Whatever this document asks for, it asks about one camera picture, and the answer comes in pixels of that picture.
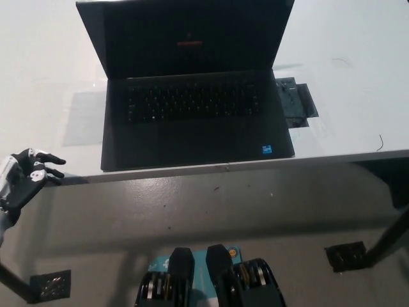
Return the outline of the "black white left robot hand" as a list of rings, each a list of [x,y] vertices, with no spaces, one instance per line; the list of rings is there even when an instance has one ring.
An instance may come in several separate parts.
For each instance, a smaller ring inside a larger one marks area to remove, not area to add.
[[[27,148],[1,161],[1,220],[14,225],[22,209],[47,182],[61,184],[65,175],[47,163],[64,165],[66,161],[43,150]]]

